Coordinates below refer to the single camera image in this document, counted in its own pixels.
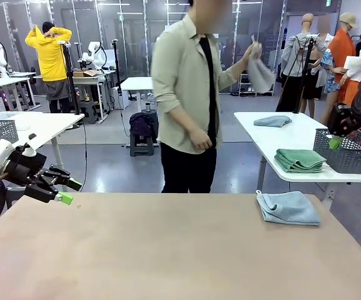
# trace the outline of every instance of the black mesh basket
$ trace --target black mesh basket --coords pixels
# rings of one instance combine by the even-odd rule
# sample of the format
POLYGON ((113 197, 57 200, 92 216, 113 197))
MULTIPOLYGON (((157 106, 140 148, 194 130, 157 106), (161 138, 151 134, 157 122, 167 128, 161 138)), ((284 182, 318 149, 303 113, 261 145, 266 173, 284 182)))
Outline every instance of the black mesh basket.
POLYGON ((0 140, 5 139, 11 144, 18 142, 18 133, 14 120, 0 120, 0 140))
POLYGON ((314 151, 338 173, 361 174, 361 131, 350 133, 336 150, 330 148, 330 138, 329 130, 317 129, 314 151))

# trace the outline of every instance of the black t-shirt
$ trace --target black t-shirt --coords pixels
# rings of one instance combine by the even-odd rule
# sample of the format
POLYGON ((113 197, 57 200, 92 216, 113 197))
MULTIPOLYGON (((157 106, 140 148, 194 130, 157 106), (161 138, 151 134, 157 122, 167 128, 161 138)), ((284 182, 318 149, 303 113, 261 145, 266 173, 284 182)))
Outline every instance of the black t-shirt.
POLYGON ((201 48, 204 51, 205 58, 208 63, 208 70, 210 73, 210 121, 208 124, 208 137, 212 142, 212 147, 215 148, 217 145, 217 101, 215 99, 215 83, 214 83, 214 64, 212 62, 212 53, 210 43, 207 37, 200 39, 201 48))

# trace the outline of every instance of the man's hand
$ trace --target man's hand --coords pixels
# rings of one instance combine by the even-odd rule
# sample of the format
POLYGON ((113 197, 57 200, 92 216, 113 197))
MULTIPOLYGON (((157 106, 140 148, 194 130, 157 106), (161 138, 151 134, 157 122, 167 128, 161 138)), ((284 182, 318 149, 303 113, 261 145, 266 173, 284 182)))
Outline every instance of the man's hand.
POLYGON ((54 35, 53 32, 48 31, 48 32, 46 32, 46 33, 44 34, 44 37, 45 37, 45 38, 51 38, 51 37, 53 37, 53 35, 54 35))
POLYGON ((348 79, 349 77, 347 76, 347 73, 345 73, 342 77, 342 79, 340 80, 340 86, 343 86, 346 82, 346 80, 348 79))
POLYGON ((331 71, 335 74, 345 74, 347 72, 347 70, 342 67, 334 67, 331 71))
POLYGON ((190 132, 190 139, 197 150, 208 150, 212 147, 212 142, 208 134, 200 128, 196 128, 190 132))
POLYGON ((247 50, 245 51, 245 53, 244 53, 244 55, 243 55, 243 59, 244 59, 245 61, 248 61, 248 60, 249 60, 250 55, 251 55, 254 47, 257 47, 257 50, 256 50, 256 52, 255 52, 255 54, 254 54, 254 58, 255 58, 255 59, 258 59, 258 58, 261 57, 261 54, 262 54, 262 45, 261 45, 261 43, 259 44, 259 43, 257 43, 257 42, 253 42, 253 43, 247 48, 247 50))

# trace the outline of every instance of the light blue towel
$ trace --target light blue towel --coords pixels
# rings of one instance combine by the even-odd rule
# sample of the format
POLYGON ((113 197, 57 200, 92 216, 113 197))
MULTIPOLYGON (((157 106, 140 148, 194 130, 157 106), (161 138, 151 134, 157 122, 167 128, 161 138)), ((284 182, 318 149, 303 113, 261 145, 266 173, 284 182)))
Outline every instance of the light blue towel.
POLYGON ((311 201, 301 192, 262 194, 257 201, 264 221, 289 225, 320 225, 320 218, 311 201))
POLYGON ((291 118, 287 116, 272 116, 265 117, 263 119, 255 120, 254 125, 256 126, 267 126, 267 127, 283 127, 288 123, 293 122, 291 118))

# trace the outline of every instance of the green towel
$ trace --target green towel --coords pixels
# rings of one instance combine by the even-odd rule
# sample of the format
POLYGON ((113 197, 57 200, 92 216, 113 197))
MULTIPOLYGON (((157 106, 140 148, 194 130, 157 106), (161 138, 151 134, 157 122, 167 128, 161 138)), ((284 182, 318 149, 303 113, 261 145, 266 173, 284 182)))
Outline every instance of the green towel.
POLYGON ((322 164, 326 161, 313 150, 278 149, 276 161, 288 173, 320 173, 322 164))

